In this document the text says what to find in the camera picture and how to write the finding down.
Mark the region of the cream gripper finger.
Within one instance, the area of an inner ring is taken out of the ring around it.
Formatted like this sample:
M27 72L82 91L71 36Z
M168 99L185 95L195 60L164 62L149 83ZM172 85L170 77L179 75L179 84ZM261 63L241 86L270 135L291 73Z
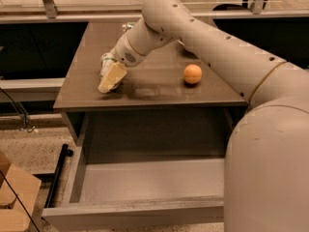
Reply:
M103 94L115 89L126 76L126 66L120 62L108 61L102 65L98 90Z

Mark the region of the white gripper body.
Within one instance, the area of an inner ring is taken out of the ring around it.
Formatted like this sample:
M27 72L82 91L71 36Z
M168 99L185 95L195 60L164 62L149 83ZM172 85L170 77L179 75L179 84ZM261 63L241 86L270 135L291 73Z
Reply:
M118 62L121 62L128 67L136 67L146 59L144 55L133 49L126 34L123 34L118 39L110 52Z

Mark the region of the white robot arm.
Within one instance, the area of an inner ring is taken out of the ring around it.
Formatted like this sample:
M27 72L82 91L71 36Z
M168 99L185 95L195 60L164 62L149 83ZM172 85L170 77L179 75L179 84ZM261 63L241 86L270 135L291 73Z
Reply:
M101 57L106 93L171 40L249 105L228 142L225 232L309 232L309 72L193 17L177 0L144 0L142 16Z

